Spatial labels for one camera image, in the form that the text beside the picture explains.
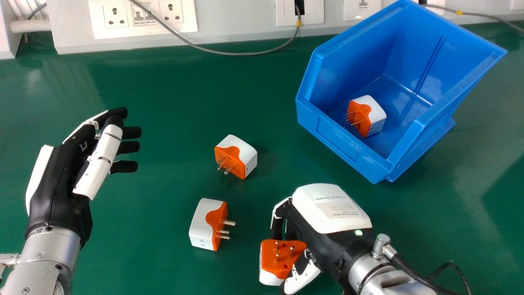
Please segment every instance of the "screw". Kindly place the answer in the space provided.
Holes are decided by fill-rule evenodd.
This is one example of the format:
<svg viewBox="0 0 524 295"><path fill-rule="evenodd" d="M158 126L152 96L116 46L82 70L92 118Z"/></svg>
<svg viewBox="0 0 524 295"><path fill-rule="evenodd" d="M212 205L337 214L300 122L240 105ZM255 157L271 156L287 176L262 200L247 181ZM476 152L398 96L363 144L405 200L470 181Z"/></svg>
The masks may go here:
<svg viewBox="0 0 524 295"><path fill-rule="evenodd" d="M391 239L387 235L378 234L377 239L375 240L375 244L373 245L373 251L371 252L373 258L381 260L382 256L384 255L383 248L390 242Z"/></svg>

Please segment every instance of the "robotic arm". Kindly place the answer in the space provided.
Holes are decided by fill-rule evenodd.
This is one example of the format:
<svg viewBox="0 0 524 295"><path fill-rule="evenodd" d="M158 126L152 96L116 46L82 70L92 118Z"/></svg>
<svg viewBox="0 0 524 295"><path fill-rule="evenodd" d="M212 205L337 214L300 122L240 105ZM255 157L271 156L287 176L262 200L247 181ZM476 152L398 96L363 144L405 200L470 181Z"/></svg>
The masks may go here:
<svg viewBox="0 0 524 295"><path fill-rule="evenodd" d="M271 238L261 244L259 280L280 286L281 294L294 294L328 273L345 295L457 295L417 275L388 236L375 237L369 217L337 185L305 185L277 204Z"/></svg>
<svg viewBox="0 0 524 295"><path fill-rule="evenodd" d="M0 280L13 267L0 294L71 294L78 253L93 227L89 202L108 174L138 169L134 161L114 161L140 149L137 141L122 141L141 136L139 127L124 127L125 118L126 108L107 110L61 145L41 148L26 192L26 242L20 255L0 255Z"/></svg>

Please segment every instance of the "green table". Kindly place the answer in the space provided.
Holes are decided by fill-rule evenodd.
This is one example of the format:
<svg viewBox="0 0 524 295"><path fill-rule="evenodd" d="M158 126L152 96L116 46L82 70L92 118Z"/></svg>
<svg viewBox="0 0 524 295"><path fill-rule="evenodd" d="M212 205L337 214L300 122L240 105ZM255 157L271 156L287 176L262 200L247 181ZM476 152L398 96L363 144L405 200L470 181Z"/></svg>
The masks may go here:
<svg viewBox="0 0 524 295"><path fill-rule="evenodd" d="M467 28L508 49L507 57L460 105L456 127L396 182L377 185L297 124L295 94L311 52L329 36L239 58L188 47L57 56L50 35L31 34L16 60L0 62L0 251L24 245L24 196L40 147L58 145L102 110L127 106L127 125L143 129L140 152L128 157L140 169L109 176L92 202L77 295L278 294L258 283L259 243L269 237L273 206L315 182L340 185L421 273L453 259L475 294L521 294L524 38L501 24ZM246 181L216 170L213 147L228 134L259 152ZM203 197L227 201L237 222L219 252L189 242ZM451 270L437 282L464 292ZM302 294L318 293L340 289L326 275Z"/></svg>

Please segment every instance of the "blue storage bin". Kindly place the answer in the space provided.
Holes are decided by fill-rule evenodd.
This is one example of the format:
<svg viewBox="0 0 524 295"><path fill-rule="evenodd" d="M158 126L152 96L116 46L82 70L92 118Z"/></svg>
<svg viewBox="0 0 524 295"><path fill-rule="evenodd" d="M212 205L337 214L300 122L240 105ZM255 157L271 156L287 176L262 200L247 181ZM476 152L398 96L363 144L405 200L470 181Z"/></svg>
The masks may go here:
<svg viewBox="0 0 524 295"><path fill-rule="evenodd" d="M455 109L505 54L399 0L313 52L296 98L298 121L370 182L392 182L455 125ZM366 94L387 120L363 138L345 119L349 101Z"/></svg>

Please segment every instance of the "wall outlet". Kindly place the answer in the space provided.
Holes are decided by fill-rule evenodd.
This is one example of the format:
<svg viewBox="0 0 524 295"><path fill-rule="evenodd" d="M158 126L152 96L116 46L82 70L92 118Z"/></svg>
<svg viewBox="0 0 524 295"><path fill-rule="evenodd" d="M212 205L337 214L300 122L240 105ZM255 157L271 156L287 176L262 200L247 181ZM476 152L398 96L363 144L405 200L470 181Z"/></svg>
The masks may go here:
<svg viewBox="0 0 524 295"><path fill-rule="evenodd" d="M166 23L179 24L184 22L181 0L160 1L160 19Z"/></svg>
<svg viewBox="0 0 524 295"><path fill-rule="evenodd" d="M412 0L413 2L415 3L418 3L419 0ZM431 4L431 5L438 5L438 6L442 6L442 7L445 7L446 6L446 0L427 0L428 4ZM428 8L428 10L438 14L438 15L444 15L444 12L442 9L437 9L437 8Z"/></svg>
<svg viewBox="0 0 524 295"><path fill-rule="evenodd" d="M510 9L511 10L524 9L524 0L511 0Z"/></svg>
<svg viewBox="0 0 524 295"><path fill-rule="evenodd" d="M95 39L169 34L153 17L181 33L198 31L194 0L88 0Z"/></svg>
<svg viewBox="0 0 524 295"><path fill-rule="evenodd" d="M381 0L344 0L344 20L362 20L381 9Z"/></svg>
<svg viewBox="0 0 524 295"><path fill-rule="evenodd" d="M295 2L299 5L300 10L303 7L303 12L301 12L303 25L324 23L324 0L275 0L277 26L297 25Z"/></svg>
<svg viewBox="0 0 524 295"><path fill-rule="evenodd" d="M106 29L128 27L127 11L124 4L102 5L104 24Z"/></svg>

